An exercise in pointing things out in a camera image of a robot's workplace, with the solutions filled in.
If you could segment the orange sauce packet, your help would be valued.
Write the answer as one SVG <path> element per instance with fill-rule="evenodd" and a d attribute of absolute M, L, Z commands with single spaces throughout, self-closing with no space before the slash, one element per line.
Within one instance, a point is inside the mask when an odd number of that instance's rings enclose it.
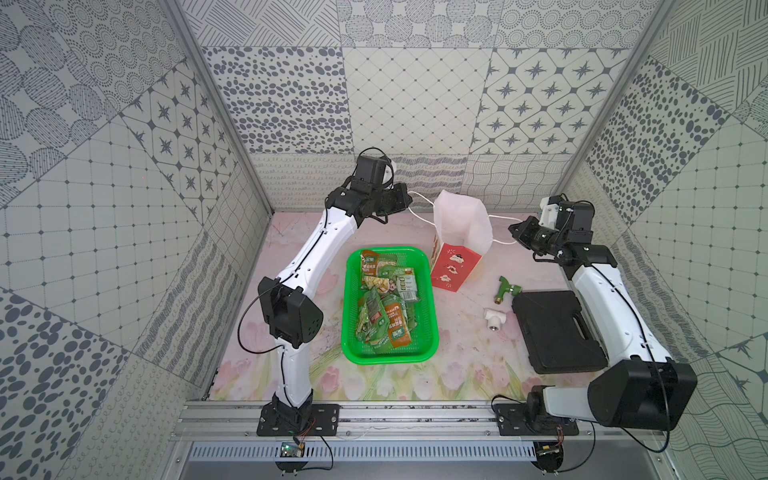
<path fill-rule="evenodd" d="M 387 300 L 384 306 L 389 319 L 388 335 L 392 347 L 400 348 L 410 345 L 412 338 L 406 308 L 395 298 Z"/>

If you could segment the white red paper bag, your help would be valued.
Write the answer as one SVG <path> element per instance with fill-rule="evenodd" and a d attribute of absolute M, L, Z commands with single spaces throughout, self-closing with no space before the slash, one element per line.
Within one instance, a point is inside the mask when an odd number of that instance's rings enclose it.
<path fill-rule="evenodd" d="M 493 218 L 512 220 L 512 217 L 489 214 L 477 198 L 446 190 L 441 191 L 434 201 L 416 191 L 409 191 L 408 194 L 432 207 L 432 220 L 419 216 L 411 207 L 408 210 L 414 217 L 435 228 L 430 273 L 435 288 L 457 292 L 494 243 L 516 244 L 516 241 L 496 240 L 491 224 Z"/>

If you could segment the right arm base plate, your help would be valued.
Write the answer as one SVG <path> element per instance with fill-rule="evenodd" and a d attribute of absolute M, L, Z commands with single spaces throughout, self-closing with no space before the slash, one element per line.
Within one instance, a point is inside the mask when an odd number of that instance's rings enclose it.
<path fill-rule="evenodd" d="M 501 403 L 491 407 L 496 416 L 501 436 L 550 436 L 558 434 L 578 436 L 579 428 L 574 420 L 548 414 L 528 415 L 526 408 L 517 403 Z"/>

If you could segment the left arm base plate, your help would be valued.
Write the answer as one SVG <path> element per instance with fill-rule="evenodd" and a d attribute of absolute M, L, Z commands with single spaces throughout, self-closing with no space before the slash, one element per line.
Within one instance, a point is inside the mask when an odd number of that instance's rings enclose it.
<path fill-rule="evenodd" d="M 259 437 L 335 436 L 339 423 L 338 404 L 306 404 L 293 408 L 280 401 L 266 404 L 260 413 Z"/>

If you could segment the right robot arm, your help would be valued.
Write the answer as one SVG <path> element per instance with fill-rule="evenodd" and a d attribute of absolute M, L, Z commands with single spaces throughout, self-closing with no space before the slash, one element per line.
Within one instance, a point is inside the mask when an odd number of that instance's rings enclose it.
<path fill-rule="evenodd" d="M 593 243 L 594 205 L 564 195 L 543 199 L 539 216 L 509 227 L 536 262 L 558 265 L 567 290 L 526 291 L 512 302 L 529 361 L 540 374 L 594 372 L 585 387 L 539 385 L 525 416 L 670 432 L 697 386 L 688 364 L 657 340 L 624 285 L 618 263 Z"/>

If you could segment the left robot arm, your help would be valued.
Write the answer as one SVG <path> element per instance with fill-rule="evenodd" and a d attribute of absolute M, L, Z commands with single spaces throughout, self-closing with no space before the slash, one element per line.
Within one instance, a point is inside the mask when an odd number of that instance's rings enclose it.
<path fill-rule="evenodd" d="M 393 161 L 378 148 L 363 150 L 353 173 L 324 201 L 321 218 L 294 259 L 258 285 L 264 322 L 279 351 L 281 385 L 271 405 L 294 432 L 311 422 L 313 390 L 308 344 L 317 336 L 323 312 L 314 303 L 320 281 L 341 247 L 361 224 L 381 224 L 412 203 L 407 186 L 395 181 Z"/>

